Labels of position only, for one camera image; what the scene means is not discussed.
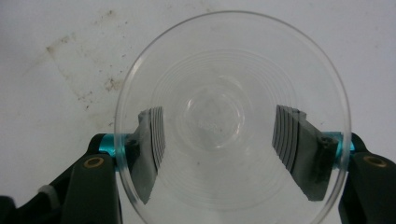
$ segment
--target brass screw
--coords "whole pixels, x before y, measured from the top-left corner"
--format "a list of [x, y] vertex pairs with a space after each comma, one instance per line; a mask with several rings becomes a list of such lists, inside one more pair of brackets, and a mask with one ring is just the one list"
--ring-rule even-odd
[[374, 157], [374, 156], [365, 156], [365, 157], [363, 157], [363, 159], [366, 162], [368, 162], [368, 163], [370, 163], [370, 164], [372, 164], [374, 166], [381, 167], [381, 168], [384, 168], [384, 167], [386, 167], [388, 165], [385, 161], [383, 161], [383, 160], [381, 160], [381, 159], [379, 159], [377, 157]]
[[84, 161], [85, 168], [91, 169], [101, 166], [105, 160], [101, 157], [92, 157]]

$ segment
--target clear glass bowl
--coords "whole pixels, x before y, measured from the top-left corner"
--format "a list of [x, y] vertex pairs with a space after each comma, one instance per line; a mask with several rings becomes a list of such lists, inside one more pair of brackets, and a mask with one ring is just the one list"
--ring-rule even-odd
[[[321, 201], [307, 199], [276, 155], [277, 105], [343, 136]], [[146, 122], [151, 108], [161, 111]], [[160, 146], [140, 148], [154, 163], [133, 171], [131, 139]], [[349, 144], [347, 97], [328, 57], [294, 27], [251, 12], [209, 13], [164, 32], [134, 62], [117, 106], [120, 176], [148, 224], [320, 222], [342, 187]]]

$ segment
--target white surface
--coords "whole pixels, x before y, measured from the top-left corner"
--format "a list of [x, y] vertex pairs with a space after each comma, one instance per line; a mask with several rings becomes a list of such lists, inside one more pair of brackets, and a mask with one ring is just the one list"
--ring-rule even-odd
[[[317, 42], [346, 86], [353, 132], [396, 161], [394, 1], [2, 1], [0, 195], [24, 204], [92, 136], [112, 133], [120, 85], [140, 51], [177, 22], [223, 9], [279, 18]], [[124, 195], [120, 188], [124, 223], [141, 223]], [[339, 222], [336, 210], [324, 221]]]

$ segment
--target circular glass dish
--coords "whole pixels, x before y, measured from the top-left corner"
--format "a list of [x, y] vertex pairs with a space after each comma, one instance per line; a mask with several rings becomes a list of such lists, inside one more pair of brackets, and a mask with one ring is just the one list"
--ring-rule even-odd
[[[314, 137], [338, 136], [314, 200], [295, 172], [318, 172], [316, 160], [298, 159], [300, 146], [288, 170], [275, 146], [305, 141], [291, 127], [307, 123]], [[134, 62], [117, 105], [121, 180], [148, 224], [318, 223], [343, 185], [349, 144], [347, 96], [328, 57], [257, 13], [209, 13], [167, 30]]]

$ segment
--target transparent plate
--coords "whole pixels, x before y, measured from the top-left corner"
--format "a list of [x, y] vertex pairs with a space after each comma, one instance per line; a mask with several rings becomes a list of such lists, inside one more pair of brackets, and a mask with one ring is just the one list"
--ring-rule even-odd
[[[278, 105], [341, 136], [320, 200], [276, 151], [276, 118], [292, 118], [277, 117]], [[282, 141], [301, 142], [294, 133]], [[157, 37], [117, 106], [122, 183], [149, 224], [317, 223], [340, 192], [349, 144], [347, 97], [328, 57], [292, 26], [251, 12], [205, 14]]]

